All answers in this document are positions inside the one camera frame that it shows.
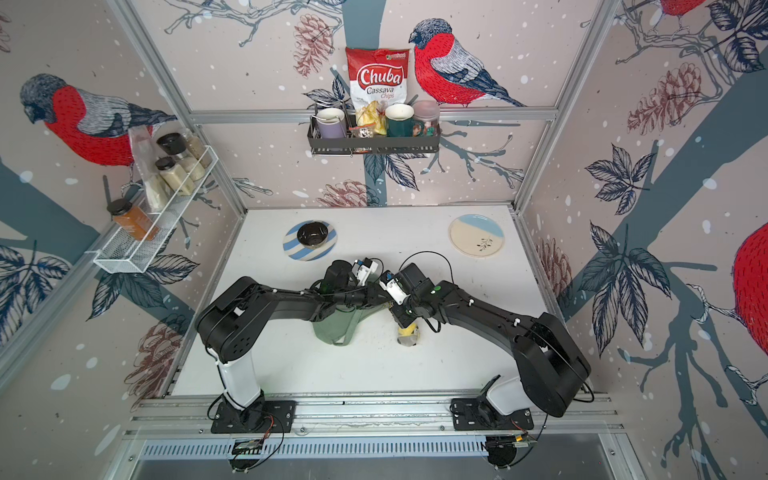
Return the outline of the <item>green corduroy bag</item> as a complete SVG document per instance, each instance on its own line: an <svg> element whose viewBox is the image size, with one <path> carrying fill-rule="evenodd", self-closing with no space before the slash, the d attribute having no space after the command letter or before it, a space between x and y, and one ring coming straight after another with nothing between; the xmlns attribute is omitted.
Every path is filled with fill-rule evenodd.
<svg viewBox="0 0 768 480"><path fill-rule="evenodd" d="M368 308L339 307L326 319L313 324L315 337L331 346L346 346L352 341L359 323L386 307L387 304Z"/></svg>

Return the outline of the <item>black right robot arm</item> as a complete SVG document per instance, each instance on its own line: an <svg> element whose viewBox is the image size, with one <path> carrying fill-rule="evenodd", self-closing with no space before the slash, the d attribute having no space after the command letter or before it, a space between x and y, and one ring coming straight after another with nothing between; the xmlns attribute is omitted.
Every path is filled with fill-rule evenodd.
<svg viewBox="0 0 768 480"><path fill-rule="evenodd" d="M531 317L504 310L449 281L433 283L413 263L396 274L383 273L379 285L391 297L391 312L400 325L432 318L464 328L511 355L525 398L550 416L565 414L591 373L564 323L550 313Z"/></svg>

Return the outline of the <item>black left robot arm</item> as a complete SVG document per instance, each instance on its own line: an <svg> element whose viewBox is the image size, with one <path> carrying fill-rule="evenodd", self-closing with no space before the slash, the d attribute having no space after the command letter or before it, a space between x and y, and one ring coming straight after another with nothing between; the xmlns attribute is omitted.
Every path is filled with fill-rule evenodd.
<svg viewBox="0 0 768 480"><path fill-rule="evenodd" d="M273 288L249 276L228 287L195 322L206 353L215 361L226 405L241 413L263 402L250 357L269 322L318 323L322 341L348 344L362 319L391 303L377 283L383 266L378 258L335 260L322 279L299 291Z"/></svg>

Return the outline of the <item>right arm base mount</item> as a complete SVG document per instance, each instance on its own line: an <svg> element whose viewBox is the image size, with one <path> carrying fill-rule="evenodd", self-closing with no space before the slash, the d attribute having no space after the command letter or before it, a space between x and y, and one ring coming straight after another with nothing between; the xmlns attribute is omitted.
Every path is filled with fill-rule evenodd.
<svg viewBox="0 0 768 480"><path fill-rule="evenodd" d="M519 376L496 375L477 396L453 398L449 412L456 431L529 431L532 407Z"/></svg>

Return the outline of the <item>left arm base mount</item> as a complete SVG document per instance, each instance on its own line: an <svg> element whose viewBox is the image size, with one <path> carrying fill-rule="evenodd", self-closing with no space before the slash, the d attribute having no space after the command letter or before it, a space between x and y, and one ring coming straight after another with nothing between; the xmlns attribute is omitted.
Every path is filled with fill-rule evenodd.
<svg viewBox="0 0 768 480"><path fill-rule="evenodd" d="M293 400L266 400L261 395L250 407L240 410L224 398L218 399L216 411L209 408L213 434L289 433L298 403Z"/></svg>

